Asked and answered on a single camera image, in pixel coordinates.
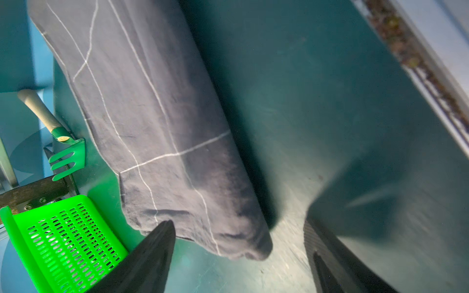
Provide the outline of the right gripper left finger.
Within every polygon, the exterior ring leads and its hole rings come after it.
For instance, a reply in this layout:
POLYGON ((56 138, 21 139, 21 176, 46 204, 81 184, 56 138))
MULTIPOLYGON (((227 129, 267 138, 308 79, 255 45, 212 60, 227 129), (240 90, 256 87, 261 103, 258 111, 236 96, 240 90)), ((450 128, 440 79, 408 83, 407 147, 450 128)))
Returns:
POLYGON ((175 226, 161 222, 90 293, 163 293, 175 247, 175 226))

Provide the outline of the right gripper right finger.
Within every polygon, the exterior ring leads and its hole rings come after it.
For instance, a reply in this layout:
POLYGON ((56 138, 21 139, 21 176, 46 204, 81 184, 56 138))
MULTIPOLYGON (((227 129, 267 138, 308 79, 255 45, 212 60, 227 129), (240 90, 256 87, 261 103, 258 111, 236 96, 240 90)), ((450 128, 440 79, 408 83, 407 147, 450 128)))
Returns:
POLYGON ((395 293, 319 221, 307 217, 304 246, 318 293, 395 293))

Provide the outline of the green plastic basket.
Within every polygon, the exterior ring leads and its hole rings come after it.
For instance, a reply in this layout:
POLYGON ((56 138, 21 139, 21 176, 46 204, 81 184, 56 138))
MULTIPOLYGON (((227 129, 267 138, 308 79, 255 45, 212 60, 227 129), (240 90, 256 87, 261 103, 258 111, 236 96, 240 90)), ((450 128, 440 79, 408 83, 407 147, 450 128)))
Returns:
POLYGON ((128 255, 85 195, 20 214, 6 206, 1 220, 40 293, 85 293, 128 255))

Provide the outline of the dark grey grid pillowcase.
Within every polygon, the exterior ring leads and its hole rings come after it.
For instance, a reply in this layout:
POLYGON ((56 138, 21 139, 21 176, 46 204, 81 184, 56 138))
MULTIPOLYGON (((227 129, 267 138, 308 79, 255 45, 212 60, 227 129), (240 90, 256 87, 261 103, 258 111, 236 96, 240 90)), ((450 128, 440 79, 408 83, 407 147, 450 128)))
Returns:
POLYGON ((29 1, 127 223, 231 260, 262 261, 269 228, 177 1, 29 1))

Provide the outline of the green toy rake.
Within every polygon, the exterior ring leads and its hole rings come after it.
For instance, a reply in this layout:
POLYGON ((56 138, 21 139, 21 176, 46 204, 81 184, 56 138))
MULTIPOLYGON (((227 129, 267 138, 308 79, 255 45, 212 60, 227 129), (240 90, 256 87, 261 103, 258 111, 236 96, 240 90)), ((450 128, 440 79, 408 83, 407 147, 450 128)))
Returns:
POLYGON ((66 171, 60 172, 53 176, 53 181, 59 181, 72 173, 85 167, 86 147, 84 139, 74 139, 68 130, 58 121, 58 119, 46 107, 40 99, 36 91, 31 89, 23 89, 18 93, 18 98, 23 102, 46 126, 52 137, 61 144, 68 147, 49 159, 51 170, 55 171, 59 168, 72 165, 66 171))

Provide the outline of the right aluminium table edge rail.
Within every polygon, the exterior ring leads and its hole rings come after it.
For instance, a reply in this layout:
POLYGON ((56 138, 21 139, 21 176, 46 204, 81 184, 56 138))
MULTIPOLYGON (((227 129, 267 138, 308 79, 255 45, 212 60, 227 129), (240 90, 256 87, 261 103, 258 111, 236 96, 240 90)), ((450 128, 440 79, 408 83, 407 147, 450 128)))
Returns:
POLYGON ((444 1, 353 4, 468 155, 468 21, 444 1))

